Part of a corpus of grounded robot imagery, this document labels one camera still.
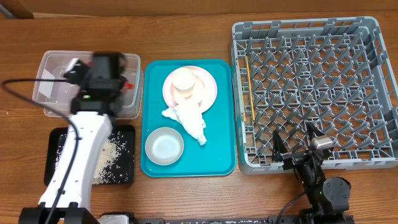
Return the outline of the grey bowl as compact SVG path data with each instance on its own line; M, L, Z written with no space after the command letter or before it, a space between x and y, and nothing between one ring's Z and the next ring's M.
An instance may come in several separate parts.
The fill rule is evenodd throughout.
M184 141L181 134L168 127L155 129L145 142L147 157L160 166L171 165L179 160L183 150Z

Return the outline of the white napkin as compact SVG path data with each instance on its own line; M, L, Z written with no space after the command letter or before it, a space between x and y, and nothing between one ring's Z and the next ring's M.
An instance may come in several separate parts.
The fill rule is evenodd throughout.
M163 110L162 116L180 123L186 132L196 139L201 146L206 144L207 140L204 135L206 123L198 103L186 101L173 108Z

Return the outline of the white paper cup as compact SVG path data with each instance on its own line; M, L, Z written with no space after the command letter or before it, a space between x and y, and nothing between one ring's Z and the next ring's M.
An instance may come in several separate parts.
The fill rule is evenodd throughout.
M172 72L172 84L179 95L191 96L195 82L196 76L189 68L180 67Z

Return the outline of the red snack wrapper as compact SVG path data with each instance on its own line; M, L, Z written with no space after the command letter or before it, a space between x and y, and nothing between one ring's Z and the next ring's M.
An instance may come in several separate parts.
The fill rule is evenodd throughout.
M125 92L127 92L127 91L132 90L132 89L134 89L134 85L133 85L132 83L126 81L126 82L124 83L123 87L122 87L122 92L125 93Z

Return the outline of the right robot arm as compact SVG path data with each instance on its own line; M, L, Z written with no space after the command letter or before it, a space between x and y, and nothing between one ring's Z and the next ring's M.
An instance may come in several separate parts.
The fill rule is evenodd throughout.
M275 130L272 133L272 160L282 162L283 170L292 169L302 183L303 192L292 199L279 212L276 223L354 223L347 217L351 184L342 177L325 177L323 161L333 152L333 140L321 132L313 123L305 123L310 144L301 152L289 152ZM286 209L300 197L306 195L310 208L304 208L293 218L284 215Z

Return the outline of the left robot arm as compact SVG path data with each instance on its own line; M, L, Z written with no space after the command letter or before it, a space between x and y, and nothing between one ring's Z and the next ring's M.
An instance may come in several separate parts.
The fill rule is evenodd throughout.
M90 195L103 145L123 107L123 54L95 53L92 64L77 60L64 74L80 87L70 103L67 138L58 167L38 206L23 208L19 223L97 223Z

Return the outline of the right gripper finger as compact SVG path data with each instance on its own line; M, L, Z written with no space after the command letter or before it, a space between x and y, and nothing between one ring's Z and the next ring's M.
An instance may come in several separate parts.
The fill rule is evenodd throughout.
M280 154L288 153L286 146L277 130L273 130L272 140L273 140L273 150L272 150L273 156L278 156Z
M319 146L319 140L318 140L318 134L317 134L318 129L311 122L306 122L305 125L307 128L310 145L311 146Z

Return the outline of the white rice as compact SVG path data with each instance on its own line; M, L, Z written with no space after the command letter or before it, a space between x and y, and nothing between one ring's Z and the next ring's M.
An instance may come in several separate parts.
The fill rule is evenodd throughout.
M93 185L131 184L134 179L134 131L116 131L105 142L93 177Z

